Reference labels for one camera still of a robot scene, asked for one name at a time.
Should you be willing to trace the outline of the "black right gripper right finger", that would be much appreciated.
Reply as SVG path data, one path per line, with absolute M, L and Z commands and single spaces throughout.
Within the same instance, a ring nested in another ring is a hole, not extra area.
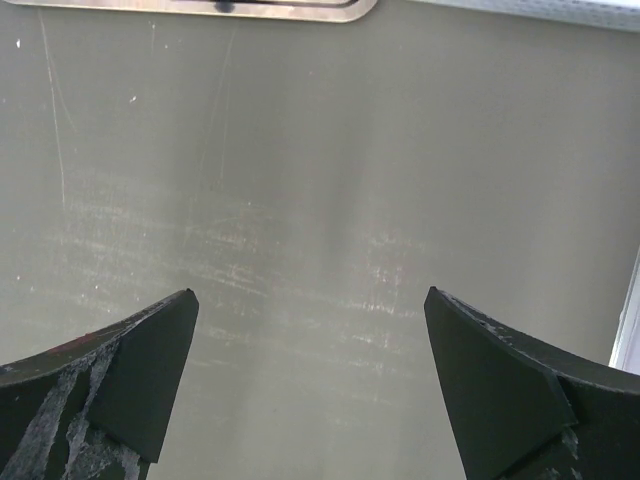
M 467 478 L 638 478 L 638 375 L 545 343 L 436 287 L 424 312 Z

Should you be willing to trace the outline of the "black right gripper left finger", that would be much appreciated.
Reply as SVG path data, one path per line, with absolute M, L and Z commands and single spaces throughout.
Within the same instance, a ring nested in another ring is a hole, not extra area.
M 199 312 L 184 289 L 1 368 L 4 479 L 144 479 L 158 462 Z

